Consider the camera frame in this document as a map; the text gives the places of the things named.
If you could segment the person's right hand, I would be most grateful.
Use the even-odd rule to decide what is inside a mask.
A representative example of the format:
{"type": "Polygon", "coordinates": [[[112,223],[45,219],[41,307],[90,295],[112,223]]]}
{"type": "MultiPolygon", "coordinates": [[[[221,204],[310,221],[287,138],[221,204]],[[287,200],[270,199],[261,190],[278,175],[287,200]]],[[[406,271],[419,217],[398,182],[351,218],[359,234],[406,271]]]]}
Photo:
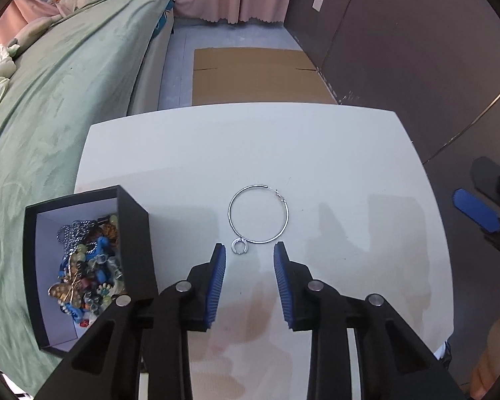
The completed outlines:
{"type": "Polygon", "coordinates": [[[483,399],[500,376],[500,319],[490,328],[487,348],[471,374],[470,396],[483,399]]]}

